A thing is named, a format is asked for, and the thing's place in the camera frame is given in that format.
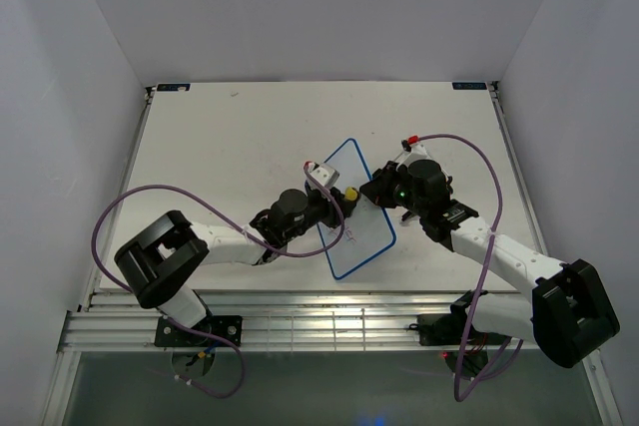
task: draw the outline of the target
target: gray wall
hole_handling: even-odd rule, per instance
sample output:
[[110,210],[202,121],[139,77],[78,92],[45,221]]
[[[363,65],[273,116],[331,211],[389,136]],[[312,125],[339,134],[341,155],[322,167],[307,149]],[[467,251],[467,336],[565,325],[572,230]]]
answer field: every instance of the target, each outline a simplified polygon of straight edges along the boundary
[[145,85],[501,78],[542,0],[97,0]]
[[144,91],[94,0],[0,0],[0,411],[35,424]]
[[621,321],[603,347],[639,419],[639,0],[545,0],[503,78],[503,106],[550,251],[597,265]]

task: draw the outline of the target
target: white table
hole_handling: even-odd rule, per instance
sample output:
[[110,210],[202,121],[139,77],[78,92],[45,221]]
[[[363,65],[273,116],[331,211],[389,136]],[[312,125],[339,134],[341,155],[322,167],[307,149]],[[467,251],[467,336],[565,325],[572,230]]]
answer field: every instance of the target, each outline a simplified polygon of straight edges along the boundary
[[[355,138],[374,171],[394,158],[410,135],[455,133],[477,143],[493,162],[504,193],[500,231],[534,247],[524,201],[488,91],[454,91],[450,83],[312,82],[204,83],[187,92],[156,92],[142,132],[129,188],[145,184],[182,187],[238,222],[250,221],[280,192],[301,188],[302,165],[323,160],[346,138]],[[479,156],[449,140],[430,141],[433,156],[453,176],[454,197],[488,220],[496,211],[490,175]],[[137,194],[117,219],[107,266],[122,278],[113,254],[168,210],[190,220],[221,224],[189,199],[169,192]],[[388,211],[393,248],[342,281],[324,255],[280,258],[264,266],[201,266],[188,285],[214,291],[466,291],[479,266],[431,242],[418,224],[398,225]],[[320,246],[316,230],[291,251]],[[485,287],[510,290],[494,275]],[[100,288],[117,289],[107,278]]]

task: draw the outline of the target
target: blue frame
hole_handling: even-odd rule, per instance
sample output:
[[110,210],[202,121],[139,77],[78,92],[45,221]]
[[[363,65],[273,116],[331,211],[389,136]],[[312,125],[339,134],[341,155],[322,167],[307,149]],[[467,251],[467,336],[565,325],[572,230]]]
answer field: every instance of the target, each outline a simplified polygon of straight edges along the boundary
[[[363,165],[363,169],[366,171],[366,176],[368,177],[369,180],[372,180],[372,176],[370,175],[370,171],[368,170],[368,165],[366,164],[366,160],[363,158],[363,155],[361,154],[361,150],[359,149],[359,144],[357,143],[356,139],[353,139],[353,138],[346,139],[339,147],[337,147],[337,149],[332,154],[330,154],[328,156],[328,158],[325,160],[325,162],[328,163],[330,161],[330,159],[332,159],[334,157],[334,155],[337,152],[339,152],[341,150],[341,148],[344,145],[346,145],[348,142],[352,142],[355,145],[355,149],[357,150],[357,154],[359,155],[359,159],[361,160],[361,164]],[[384,253],[389,248],[391,248],[393,245],[395,245],[395,242],[397,241],[397,235],[395,234],[395,229],[392,227],[392,223],[390,222],[390,218],[388,217],[388,213],[386,213],[386,210],[385,209],[381,209],[381,212],[383,213],[383,216],[386,218],[386,222],[388,223],[388,227],[390,228],[390,232],[392,233],[392,241],[390,242],[390,244],[388,246],[386,246],[385,248],[381,249],[380,251],[378,251],[376,254],[374,254],[370,258],[365,259],[363,262],[358,264],[355,268],[347,271],[342,276],[335,276],[335,272],[332,269],[332,263],[330,262],[330,255],[328,254],[328,251],[325,253],[326,259],[328,260],[328,266],[330,266],[330,274],[332,274],[332,277],[335,278],[337,281],[346,278],[351,273],[353,273],[354,271],[357,271],[362,266],[367,264],[369,261],[372,261],[373,259],[377,258],[382,253]],[[323,236],[321,235],[321,229],[320,229],[319,225],[318,225],[318,232],[319,232],[319,239],[321,239],[321,245],[322,246],[326,246],[326,243],[323,240]]]

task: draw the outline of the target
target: metal frame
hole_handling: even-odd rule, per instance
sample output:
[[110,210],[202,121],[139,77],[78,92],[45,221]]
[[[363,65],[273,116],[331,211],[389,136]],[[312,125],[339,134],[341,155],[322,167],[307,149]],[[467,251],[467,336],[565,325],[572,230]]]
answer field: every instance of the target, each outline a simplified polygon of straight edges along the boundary
[[[519,192],[535,245],[547,254],[521,168],[514,153],[503,110],[499,104],[498,84],[489,84],[495,115],[515,171]],[[155,88],[150,89],[140,125],[125,169],[122,189],[126,188],[135,163]],[[118,212],[112,216],[102,253],[113,235]],[[87,285],[83,310],[70,313],[61,336],[58,362],[41,424],[62,424],[70,400],[80,355],[85,351],[124,352],[157,351],[153,346],[158,313],[143,310],[128,293],[102,292],[97,289],[100,273]],[[428,294],[393,293],[213,293],[202,295],[214,313],[240,314],[244,351],[260,352],[345,352],[443,350],[447,347],[419,346],[418,337],[408,331],[418,314],[444,313],[459,292]],[[537,349],[536,345],[525,345]],[[599,351],[583,362],[590,387],[604,425],[621,424]]]

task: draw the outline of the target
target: gray floor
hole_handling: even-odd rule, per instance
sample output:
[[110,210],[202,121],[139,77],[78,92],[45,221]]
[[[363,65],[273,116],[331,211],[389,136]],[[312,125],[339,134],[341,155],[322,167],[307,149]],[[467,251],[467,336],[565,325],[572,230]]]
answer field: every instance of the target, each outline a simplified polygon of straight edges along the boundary
[[[433,352],[250,354],[248,362],[243,390],[216,400],[149,371],[171,373],[169,353],[83,354],[65,424],[601,424],[583,368],[562,369],[539,351],[522,351],[462,404],[450,377],[401,370],[446,373]],[[237,368],[232,355],[219,354],[205,382],[223,389]]]

